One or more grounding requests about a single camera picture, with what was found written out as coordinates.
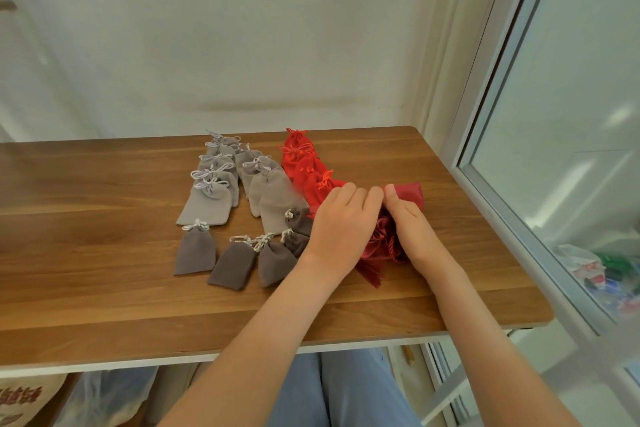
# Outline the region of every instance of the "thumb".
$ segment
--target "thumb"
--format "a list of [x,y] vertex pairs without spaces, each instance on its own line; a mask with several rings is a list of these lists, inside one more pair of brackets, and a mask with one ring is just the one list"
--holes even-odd
[[389,210],[389,213],[391,213],[391,216],[394,217],[394,220],[407,213],[403,202],[396,193],[396,186],[393,184],[387,184],[385,186],[385,199],[383,200],[383,203]]

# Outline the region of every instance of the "forearm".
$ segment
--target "forearm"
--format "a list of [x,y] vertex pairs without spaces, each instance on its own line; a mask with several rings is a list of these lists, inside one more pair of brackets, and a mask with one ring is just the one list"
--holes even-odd
[[430,281],[487,427],[579,426],[502,331],[450,257]]
[[301,257],[161,427],[264,425],[300,343],[337,285],[316,273],[318,265]]

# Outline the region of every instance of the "light blue pants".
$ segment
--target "light blue pants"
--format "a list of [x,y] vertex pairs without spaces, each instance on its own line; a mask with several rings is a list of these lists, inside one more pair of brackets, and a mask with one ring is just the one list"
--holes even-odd
[[297,355],[268,427],[421,427],[378,349]]

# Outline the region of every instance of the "wooden tabletop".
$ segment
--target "wooden tabletop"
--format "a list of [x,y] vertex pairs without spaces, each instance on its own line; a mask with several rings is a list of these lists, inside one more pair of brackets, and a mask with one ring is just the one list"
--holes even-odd
[[[286,132],[243,142],[280,160]],[[424,213],[504,327],[552,319],[534,282],[418,131],[310,131],[334,176],[362,187],[419,181]],[[238,293],[207,275],[174,277],[175,224],[210,137],[0,145],[0,366],[60,365],[210,353],[224,348],[269,297],[253,271]],[[233,235],[262,232],[241,190],[212,227],[220,254]],[[389,264],[380,289],[356,272],[335,291],[305,343],[438,334],[427,283]]]

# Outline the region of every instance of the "hand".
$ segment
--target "hand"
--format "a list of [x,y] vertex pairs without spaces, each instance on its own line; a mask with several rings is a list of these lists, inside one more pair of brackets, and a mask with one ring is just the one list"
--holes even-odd
[[311,238],[300,262],[316,264],[337,287],[356,266],[378,221],[384,193],[352,182],[334,188],[318,208]]
[[385,187],[384,204],[396,221],[396,233],[404,252],[423,277],[434,280],[443,268],[455,263],[420,208],[400,199],[393,184]]

